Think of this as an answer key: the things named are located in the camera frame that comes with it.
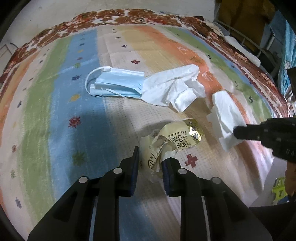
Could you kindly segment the mustard hanging garment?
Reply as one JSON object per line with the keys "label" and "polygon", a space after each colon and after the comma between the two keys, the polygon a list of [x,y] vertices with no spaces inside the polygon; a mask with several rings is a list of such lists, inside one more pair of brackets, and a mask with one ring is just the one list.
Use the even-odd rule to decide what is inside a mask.
{"label": "mustard hanging garment", "polygon": [[271,1],[219,1],[218,20],[242,33],[262,33],[275,15]]}

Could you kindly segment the striped colourful bed mat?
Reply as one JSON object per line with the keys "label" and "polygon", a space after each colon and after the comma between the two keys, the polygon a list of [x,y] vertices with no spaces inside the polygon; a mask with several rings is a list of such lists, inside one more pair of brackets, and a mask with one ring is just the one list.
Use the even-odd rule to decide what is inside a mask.
{"label": "striped colourful bed mat", "polygon": [[[140,99],[93,97],[84,87],[102,66],[146,76],[195,64],[205,96],[179,113]],[[224,151],[207,120],[212,95],[225,90],[246,123],[280,115],[269,78],[230,46],[222,49],[183,27],[100,26],[55,39],[18,63],[1,94],[1,206],[17,233],[29,233],[80,177],[96,178],[132,155],[142,137],[172,121],[197,120],[200,144],[181,150],[181,165],[220,177],[250,205],[273,163],[270,150],[245,141]]]}

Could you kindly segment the blue surgical face mask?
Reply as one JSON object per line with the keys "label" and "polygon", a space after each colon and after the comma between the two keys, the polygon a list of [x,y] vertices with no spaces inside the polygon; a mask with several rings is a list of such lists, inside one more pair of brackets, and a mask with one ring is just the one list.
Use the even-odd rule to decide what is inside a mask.
{"label": "blue surgical face mask", "polygon": [[103,66],[86,76],[86,92],[95,97],[122,97],[139,99],[142,96],[144,72]]}

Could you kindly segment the yellow snack wrapper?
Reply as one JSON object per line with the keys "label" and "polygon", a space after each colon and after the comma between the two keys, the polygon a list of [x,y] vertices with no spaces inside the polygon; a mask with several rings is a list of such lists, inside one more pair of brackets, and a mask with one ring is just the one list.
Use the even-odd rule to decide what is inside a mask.
{"label": "yellow snack wrapper", "polygon": [[140,170],[152,183],[162,178],[161,163],[199,144],[204,131],[195,119],[174,121],[140,139]]}

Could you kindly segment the blue patterned hanging cloth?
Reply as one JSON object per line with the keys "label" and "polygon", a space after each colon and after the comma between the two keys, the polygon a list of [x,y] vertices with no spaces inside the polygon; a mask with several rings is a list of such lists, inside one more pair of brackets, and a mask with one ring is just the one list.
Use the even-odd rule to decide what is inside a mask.
{"label": "blue patterned hanging cloth", "polygon": [[275,61],[275,67],[267,70],[276,87],[285,98],[291,98],[292,84],[287,70],[295,67],[295,32],[280,11],[265,25],[260,45]]}

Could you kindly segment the metal bed frame rail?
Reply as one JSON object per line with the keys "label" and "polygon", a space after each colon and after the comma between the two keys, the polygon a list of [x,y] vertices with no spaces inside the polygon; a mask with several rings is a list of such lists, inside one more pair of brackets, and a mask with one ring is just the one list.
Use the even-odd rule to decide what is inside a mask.
{"label": "metal bed frame rail", "polygon": [[236,30],[234,27],[217,20],[214,22],[218,27],[221,27],[227,36],[236,39],[239,44],[250,53],[254,54],[260,60],[260,68],[264,70],[271,78],[275,79],[278,76],[280,69],[280,47],[275,32],[269,26],[263,30],[262,43],[256,44],[253,40],[247,37],[242,32]]}

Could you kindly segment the white tissue large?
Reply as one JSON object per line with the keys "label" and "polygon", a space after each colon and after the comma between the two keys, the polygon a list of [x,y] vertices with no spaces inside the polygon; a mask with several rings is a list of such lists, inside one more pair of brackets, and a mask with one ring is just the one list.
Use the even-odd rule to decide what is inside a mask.
{"label": "white tissue large", "polygon": [[190,64],[155,73],[145,78],[141,100],[157,106],[172,106],[181,113],[196,98],[206,97],[204,86],[197,80],[199,66]]}

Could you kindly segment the floral brown bed blanket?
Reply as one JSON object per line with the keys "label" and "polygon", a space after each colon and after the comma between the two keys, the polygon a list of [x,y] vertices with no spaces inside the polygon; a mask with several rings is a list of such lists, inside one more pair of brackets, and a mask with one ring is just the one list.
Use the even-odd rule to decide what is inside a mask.
{"label": "floral brown bed blanket", "polygon": [[226,41],[226,37],[213,25],[204,20],[202,16],[179,16],[161,13],[150,9],[107,9],[102,11],[89,11],[74,17],[72,20],[62,22],[54,27],[44,29],[29,42],[16,49],[1,74],[1,95],[10,83],[8,75],[12,69],[27,57],[56,39],[67,37],[70,34],[91,27],[144,25],[181,27],[189,30],[195,37],[200,37],[222,56],[226,57],[234,66],[243,72],[248,82],[259,91],[267,100],[277,117],[291,117],[294,110],[291,104],[283,97],[276,85],[259,67],[255,66],[243,51]]}

